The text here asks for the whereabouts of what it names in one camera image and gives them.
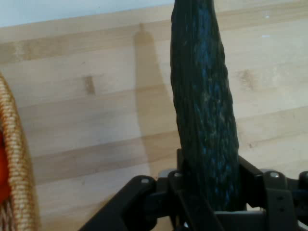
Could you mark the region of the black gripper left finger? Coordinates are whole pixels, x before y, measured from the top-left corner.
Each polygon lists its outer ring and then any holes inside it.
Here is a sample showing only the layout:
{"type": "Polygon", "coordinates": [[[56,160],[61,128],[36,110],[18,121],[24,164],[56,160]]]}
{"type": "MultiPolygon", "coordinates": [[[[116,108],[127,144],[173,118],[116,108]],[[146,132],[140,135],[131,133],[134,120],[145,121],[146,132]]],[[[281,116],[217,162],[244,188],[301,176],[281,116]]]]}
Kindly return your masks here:
{"type": "Polygon", "coordinates": [[[82,227],[82,231],[151,231],[170,217],[175,231],[222,231],[214,211],[192,189],[187,163],[177,150],[177,169],[155,180],[133,177],[82,227]]]}

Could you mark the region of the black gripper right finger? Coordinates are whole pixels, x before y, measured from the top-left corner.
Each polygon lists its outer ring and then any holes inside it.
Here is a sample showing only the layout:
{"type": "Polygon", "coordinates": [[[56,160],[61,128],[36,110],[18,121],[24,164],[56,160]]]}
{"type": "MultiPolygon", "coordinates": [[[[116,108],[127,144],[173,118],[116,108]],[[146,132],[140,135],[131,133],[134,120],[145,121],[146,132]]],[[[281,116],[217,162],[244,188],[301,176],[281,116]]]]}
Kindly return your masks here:
{"type": "Polygon", "coordinates": [[[262,172],[239,157],[243,200],[265,210],[265,231],[308,229],[308,172],[297,179],[276,170],[262,172]]]}

